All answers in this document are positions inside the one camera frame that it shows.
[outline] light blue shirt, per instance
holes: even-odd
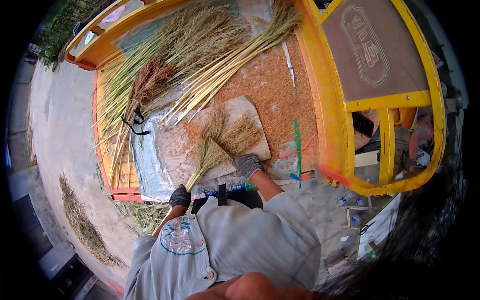
[[[168,221],[158,239],[137,238],[125,299],[182,300],[248,272],[277,287],[313,288],[321,249],[303,206],[285,192],[263,209],[227,204],[209,197],[196,215]]]

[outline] embroidery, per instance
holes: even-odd
[[[187,216],[179,216],[169,221],[162,229],[161,242],[167,251],[174,254],[198,253],[192,248],[194,243],[191,239],[190,219]]]

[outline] concrete ground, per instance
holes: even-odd
[[[121,293],[128,267],[105,266],[80,243],[64,214],[59,186],[59,175],[65,172],[107,249],[128,266],[136,235],[128,225],[118,222],[107,192],[101,190],[94,177],[98,159],[91,129],[93,75],[67,62],[59,64],[55,72],[36,65],[30,94],[33,153],[37,155],[45,192],[67,238],[95,275]],[[340,237],[350,236],[352,241],[358,231],[341,226],[346,222],[346,211],[335,206],[348,191],[335,189],[320,174],[316,175],[303,182],[301,190],[293,184],[283,188],[306,208],[322,245],[322,257],[326,258],[344,246]],[[326,271],[324,265],[320,268],[322,273]]]

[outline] hand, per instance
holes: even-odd
[[[188,209],[188,206],[190,205],[191,201],[192,201],[192,198],[190,197],[190,193],[187,192],[187,190],[185,189],[185,186],[181,184],[170,196],[170,201],[168,203],[172,207],[180,205]]]
[[[247,180],[249,180],[256,171],[263,170],[256,154],[234,156],[232,164]]]

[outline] work glove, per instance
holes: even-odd
[[[168,203],[172,207],[180,205],[188,209],[188,206],[190,205],[191,201],[192,201],[192,198],[190,197],[190,193],[187,192],[187,189],[185,189],[185,186],[181,184],[170,196],[170,200]]]
[[[233,157],[232,164],[240,175],[244,176],[247,180],[249,180],[256,171],[263,170],[256,154],[236,155]]]

